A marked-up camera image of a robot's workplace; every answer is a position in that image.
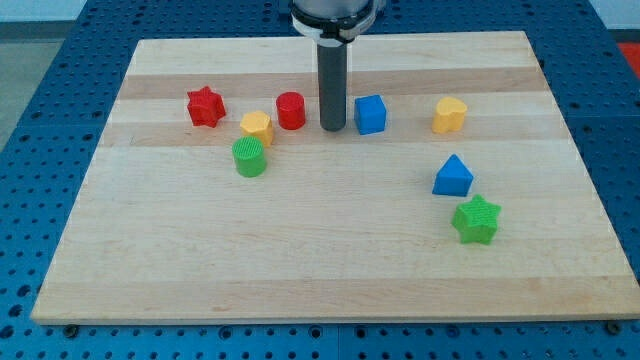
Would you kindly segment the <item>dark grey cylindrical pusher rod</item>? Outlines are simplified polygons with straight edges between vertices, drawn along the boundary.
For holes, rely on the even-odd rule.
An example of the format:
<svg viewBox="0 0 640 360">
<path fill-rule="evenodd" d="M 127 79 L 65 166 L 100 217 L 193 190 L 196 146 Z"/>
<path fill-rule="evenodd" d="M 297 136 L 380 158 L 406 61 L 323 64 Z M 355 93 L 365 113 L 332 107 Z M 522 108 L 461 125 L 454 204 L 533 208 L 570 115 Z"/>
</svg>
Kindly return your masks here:
<svg viewBox="0 0 640 360">
<path fill-rule="evenodd" d="M 318 45 L 317 61 L 320 125 L 326 131 L 337 132 L 346 125 L 347 46 Z"/>
</svg>

